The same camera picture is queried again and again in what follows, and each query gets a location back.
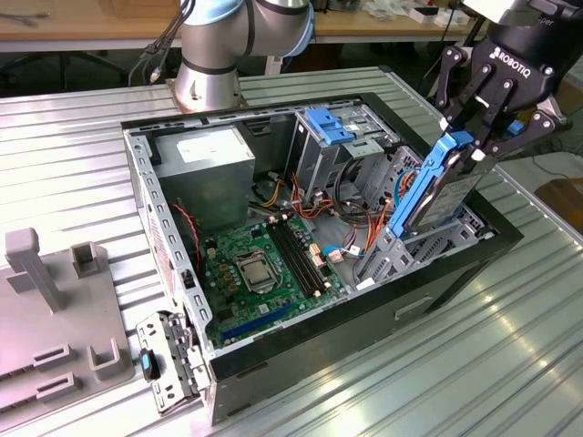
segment cable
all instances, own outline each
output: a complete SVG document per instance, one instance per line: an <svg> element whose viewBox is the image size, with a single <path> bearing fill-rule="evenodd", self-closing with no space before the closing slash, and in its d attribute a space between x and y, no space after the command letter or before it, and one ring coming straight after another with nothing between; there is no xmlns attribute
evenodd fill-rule
<svg viewBox="0 0 583 437"><path fill-rule="evenodd" d="M445 36L447 35L447 31L449 30L449 26L452 24L452 20L454 19L454 13L455 13L456 8L457 8L457 2L455 2L454 7L452 7L452 13L449 15L449 19L447 20L447 25L445 26L444 32L442 33L441 39L439 40L440 47L439 47L439 51L437 52L437 54L438 54L437 59L433 62L433 64L425 72L423 77L421 77L421 79L419 79L419 82L417 83L417 89L419 89L421 87L424 80L431 74L432 71L434 71L434 68L439 63L439 61L441 61L441 56L444 52L444 47L445 47L445 44L444 44Z"/></svg>
<svg viewBox="0 0 583 437"><path fill-rule="evenodd" d="M401 201L401 199L399 199L399 186L401 184L401 179L403 178L404 175L406 175L407 173L411 173L412 171L419 171L419 169L418 168L406 168L405 170L403 170L401 172L401 174L399 175L397 180L394 182L393 198L394 198L394 205L396 207L399 206L399 203Z"/></svg>
<svg viewBox="0 0 583 437"><path fill-rule="evenodd" d="M464 47L468 47L474 43L474 40L476 39L477 34L480 32L480 29L482 28L482 25L484 25L485 22L486 22L486 18L483 15L480 15L476 19L476 22L472 26L472 30L470 30L470 33L467 34L467 36L465 37L465 41L463 43Z"/></svg>
<svg viewBox="0 0 583 437"><path fill-rule="evenodd" d="M280 194L280 186L283 183L283 181L281 179L277 180L277 183L275 184L275 189L273 190L273 196L271 196L271 199L269 199L267 202L265 202L263 205L261 205L262 207L270 207L271 205L273 205L276 201L277 201L277 197Z"/></svg>
<svg viewBox="0 0 583 437"><path fill-rule="evenodd" d="M285 73L286 71L288 71L288 68L292 64L292 60L293 60L293 56L290 56L288 61L285 63L285 66L283 66L283 68L281 69L282 73Z"/></svg>
<svg viewBox="0 0 583 437"><path fill-rule="evenodd" d="M565 179L570 179L570 177L564 173L553 173L552 171L548 171L546 168L543 168L540 164L537 163L537 160L535 159L535 157L531 157L531 158L532 158L533 164L535 166L537 166L538 168L540 168L541 170L543 170L545 173L548 173L549 175L552 175L552 176L562 176Z"/></svg>
<svg viewBox="0 0 583 437"><path fill-rule="evenodd" d="M327 257L328 255L330 255L331 252L334 252L335 250L339 250L341 252L344 253L350 253L351 255L354 255L350 250L343 248L342 246L328 246L326 249L324 249L322 251L322 254L324 257ZM355 257L358 256L360 258L364 258L365 255L364 254L358 254L358 255L354 255Z"/></svg>
<svg viewBox="0 0 583 437"><path fill-rule="evenodd" d="M200 270L200 244L199 244L199 234L196 230L196 228L194 227L194 223L192 222L192 216L186 212L184 209L182 209L180 206L178 206L176 203L173 203L172 206L174 208L176 208L180 214L182 214L182 216L184 216L184 218L188 221L189 225L190 225L190 230L192 230L192 234L194 236L194 244L197 248L197 271Z"/></svg>
<svg viewBox="0 0 583 437"><path fill-rule="evenodd" d="M172 47L172 42L176 37L177 32L179 31L180 27L186 22L186 20L192 14L194 10L194 5L196 4L196 0L185 0L184 3L180 6L179 11L174 15L164 32L151 44L148 44L146 48L142 51L139 56L139 61L134 65L134 67L129 72L128 76L128 86L131 86L131 79L134 76L136 70L142 66L143 63L146 63L142 66L142 78L144 78L144 82L147 85L151 85L156 82L161 74L162 66L166 61L166 57L168 56L169 50ZM149 80L146 78L146 69L148 67L149 62L156 56L162 54L161 60L158 65L154 68L152 73L150 74Z"/></svg>

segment ribbed aluminum surface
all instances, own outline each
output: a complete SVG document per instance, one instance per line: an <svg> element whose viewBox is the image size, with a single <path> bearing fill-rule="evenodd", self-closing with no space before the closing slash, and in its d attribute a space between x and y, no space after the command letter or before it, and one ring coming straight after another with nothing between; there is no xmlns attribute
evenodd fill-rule
<svg viewBox="0 0 583 437"><path fill-rule="evenodd" d="M425 139L439 135L436 113L376 68L242 87L251 104L373 91ZM136 323L165 300L118 123L176 113L164 86L0 101L0 233L35 226L43 252L87 239L105 246L134 357ZM13 435L583 435L581 248L499 175L480 189L524 240L393 337L215 429L200 402L160 419L137 369L130 383Z"/></svg>

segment green motherboard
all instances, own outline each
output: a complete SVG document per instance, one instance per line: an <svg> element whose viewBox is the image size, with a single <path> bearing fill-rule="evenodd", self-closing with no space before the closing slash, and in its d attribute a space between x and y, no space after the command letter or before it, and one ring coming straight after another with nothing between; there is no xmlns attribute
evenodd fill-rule
<svg viewBox="0 0 583 437"><path fill-rule="evenodd" d="M304 262L313 262L309 251L312 237L299 218L288 219L284 227L294 236L294 241L288 239L285 245L265 223L205 239L204 290L213 314L207 335L217 347L337 302L346 295L340 279L326 264L313 269L325 290L306 293L305 279L294 274L298 271L295 262L298 254L305 257ZM288 253L281 254L279 249L288 252L293 244L297 245L296 259Z"/></svg>

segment robotic arm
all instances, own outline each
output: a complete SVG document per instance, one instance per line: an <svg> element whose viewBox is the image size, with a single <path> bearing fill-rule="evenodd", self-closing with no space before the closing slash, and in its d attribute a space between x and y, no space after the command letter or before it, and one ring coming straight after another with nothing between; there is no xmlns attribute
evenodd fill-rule
<svg viewBox="0 0 583 437"><path fill-rule="evenodd" d="M583 54L583 0L464 3L492 24L476 47L442 54L435 103L445 134L389 222L397 237L443 223L497 159L569 128L554 94ZM470 79L454 90L452 76L463 68ZM478 112L472 135L465 125Z"/></svg>
<svg viewBox="0 0 583 437"><path fill-rule="evenodd" d="M181 28L176 99L188 111L236 107L240 58L296 56L312 33L310 0L198 0Z"/></svg>

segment blue latch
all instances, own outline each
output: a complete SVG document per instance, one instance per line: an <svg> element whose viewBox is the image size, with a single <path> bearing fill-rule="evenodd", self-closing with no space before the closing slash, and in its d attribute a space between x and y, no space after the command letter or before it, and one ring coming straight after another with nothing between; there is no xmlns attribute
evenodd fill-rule
<svg viewBox="0 0 583 437"><path fill-rule="evenodd" d="M467 132L452 132L444 134L437 140L431 152L419 169L419 174L411 188L404 195L403 200L396 206L396 209L389 221L389 228L398 238L406 234L407 220L421 204L424 195L432 186L436 178L439 178L445 171L445 162L449 153L455 149L462 149L472 144L474 138Z"/></svg>
<svg viewBox="0 0 583 437"><path fill-rule="evenodd" d="M340 118L333 116L325 107L306 109L306 117L312 127L322 134L329 146L356 139L355 134L344 129Z"/></svg>

